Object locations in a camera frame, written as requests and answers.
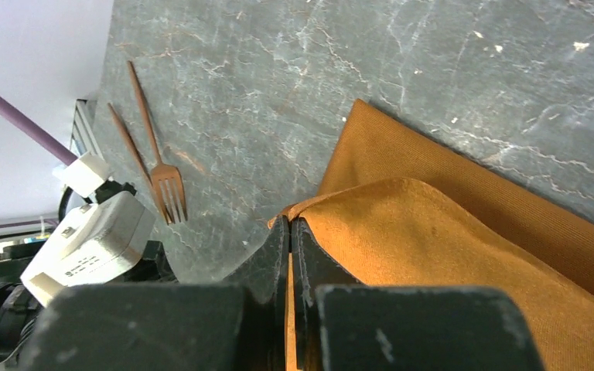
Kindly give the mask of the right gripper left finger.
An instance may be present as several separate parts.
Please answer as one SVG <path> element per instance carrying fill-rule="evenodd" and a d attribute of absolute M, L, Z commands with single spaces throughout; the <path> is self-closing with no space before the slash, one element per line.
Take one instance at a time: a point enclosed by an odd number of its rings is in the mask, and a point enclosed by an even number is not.
<path fill-rule="evenodd" d="M 82 285 L 36 321 L 22 370 L 283 370 L 290 226 L 217 283 Z"/>

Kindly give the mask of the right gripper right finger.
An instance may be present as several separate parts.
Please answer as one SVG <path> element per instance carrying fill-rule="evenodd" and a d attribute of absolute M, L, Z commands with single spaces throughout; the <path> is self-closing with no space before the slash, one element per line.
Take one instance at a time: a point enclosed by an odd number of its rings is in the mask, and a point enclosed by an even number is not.
<path fill-rule="evenodd" d="M 296 362 L 304 370 L 541 370 L 520 309 L 487 286 L 369 286 L 292 223 Z"/>

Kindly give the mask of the orange cloth napkin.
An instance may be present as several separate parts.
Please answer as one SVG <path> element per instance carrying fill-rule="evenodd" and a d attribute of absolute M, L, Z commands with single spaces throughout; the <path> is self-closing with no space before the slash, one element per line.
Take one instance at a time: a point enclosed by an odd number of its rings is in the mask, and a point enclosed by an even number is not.
<path fill-rule="evenodd" d="M 362 100 L 282 215 L 365 284 L 503 289 L 549 370 L 594 370 L 594 225 Z"/>

